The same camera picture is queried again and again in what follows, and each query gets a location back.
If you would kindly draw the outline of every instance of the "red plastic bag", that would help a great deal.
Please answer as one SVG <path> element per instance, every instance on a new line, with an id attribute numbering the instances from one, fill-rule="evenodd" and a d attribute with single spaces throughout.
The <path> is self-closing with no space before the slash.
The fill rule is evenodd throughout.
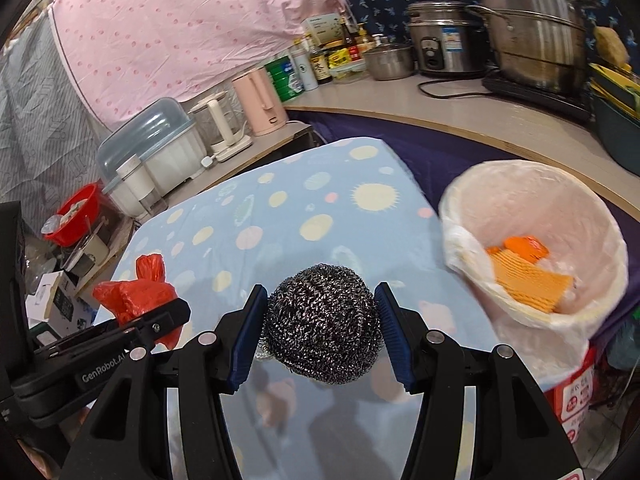
<path id="1" fill-rule="evenodd" d="M 99 283 L 93 291 L 94 298 L 116 317 L 120 326 L 178 297 L 174 286 L 164 281 L 161 254 L 140 256 L 136 260 L 136 276 L 132 282 Z M 179 326 L 158 342 L 173 350 L 181 332 Z"/>

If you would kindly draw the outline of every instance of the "red and white box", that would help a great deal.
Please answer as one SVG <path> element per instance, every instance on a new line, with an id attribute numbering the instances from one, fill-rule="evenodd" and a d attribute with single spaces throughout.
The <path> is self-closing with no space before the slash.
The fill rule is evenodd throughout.
<path id="1" fill-rule="evenodd" d="M 580 370 L 553 390 L 545 392 L 572 444 L 578 439 L 580 427 L 587 417 L 589 402 L 593 396 L 595 357 L 596 349 L 590 348 Z"/>
<path id="2" fill-rule="evenodd" d="M 578 440 L 578 435 L 580 434 L 580 427 L 583 422 L 587 418 L 587 412 L 589 411 L 589 407 L 586 406 L 580 410 L 580 412 L 576 413 L 569 420 L 562 423 L 562 427 L 564 428 L 564 432 L 566 436 L 569 438 L 569 442 L 572 444 Z"/>

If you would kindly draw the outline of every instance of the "pot lid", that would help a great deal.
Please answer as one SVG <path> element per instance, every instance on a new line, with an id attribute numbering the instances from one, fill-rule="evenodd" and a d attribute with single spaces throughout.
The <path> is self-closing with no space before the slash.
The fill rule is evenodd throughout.
<path id="1" fill-rule="evenodd" d="M 465 2 L 442 2 L 436 0 L 433 2 L 415 2 L 409 5 L 406 10 L 408 12 L 416 10 L 464 10 L 466 6 L 468 4 Z"/>
<path id="2" fill-rule="evenodd" d="M 386 36 L 382 36 L 380 41 L 382 42 L 381 44 L 364 52 L 364 57 L 374 56 L 375 54 L 384 54 L 385 52 L 397 52 L 399 50 L 407 50 L 408 48 L 411 48 L 411 46 L 405 43 L 389 43 L 389 38 Z"/>

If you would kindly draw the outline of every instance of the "bottle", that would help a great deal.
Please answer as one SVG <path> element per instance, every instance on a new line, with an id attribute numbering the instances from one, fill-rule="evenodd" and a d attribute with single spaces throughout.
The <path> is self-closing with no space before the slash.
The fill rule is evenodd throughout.
<path id="1" fill-rule="evenodd" d="M 358 52 L 358 44 L 356 43 L 356 40 L 353 39 L 353 36 L 347 28 L 347 22 L 344 19 L 344 16 L 340 17 L 340 28 L 342 29 L 342 40 L 344 41 L 344 46 L 349 51 L 351 60 L 361 60 L 362 58 L 360 57 L 360 53 Z"/>
<path id="2" fill-rule="evenodd" d="M 331 74 L 329 74 L 329 65 L 326 62 L 326 57 L 322 50 L 316 47 L 311 33 L 305 34 L 306 44 L 309 47 L 309 61 L 316 74 L 318 84 L 324 84 L 331 82 Z"/>
<path id="3" fill-rule="evenodd" d="M 293 63 L 295 63 L 302 80 L 302 86 L 306 91 L 315 90 L 318 88 L 318 81 L 314 75 L 314 69 L 309 63 L 309 58 L 306 56 L 305 49 L 302 48 L 300 40 L 294 40 L 295 47 L 291 50 L 291 57 Z"/>
<path id="4" fill-rule="evenodd" d="M 356 38 L 356 43 L 358 44 L 358 52 L 360 53 L 360 56 L 362 56 L 362 54 L 367 50 L 371 50 L 376 46 L 370 35 L 367 34 L 367 31 L 364 28 L 364 23 L 358 23 L 358 37 Z"/>
<path id="5" fill-rule="evenodd" d="M 116 170 L 116 173 L 151 216 L 156 216 L 167 210 L 168 206 L 164 198 L 156 188 L 156 184 L 151 179 L 139 156 L 133 155 L 128 158 Z"/>
<path id="6" fill-rule="evenodd" d="M 305 49 L 306 53 L 308 53 L 309 49 L 311 48 L 311 44 L 309 43 L 310 38 L 311 34 L 309 34 L 308 32 L 305 32 L 305 35 L 300 38 L 300 45 L 303 49 Z"/>

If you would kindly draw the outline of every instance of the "cardboard box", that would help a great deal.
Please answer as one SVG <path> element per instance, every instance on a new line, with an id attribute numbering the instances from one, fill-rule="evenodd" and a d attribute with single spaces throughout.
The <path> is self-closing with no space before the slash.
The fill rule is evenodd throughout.
<path id="1" fill-rule="evenodd" d="M 61 338 L 83 330 L 94 323 L 97 311 L 75 294 L 64 270 L 44 274 L 36 293 L 25 301 L 27 317 L 46 322 Z"/>
<path id="2" fill-rule="evenodd" d="M 340 16 L 332 13 L 307 18 L 303 23 L 305 30 L 311 32 L 316 45 L 322 45 L 342 39 L 339 20 Z"/>

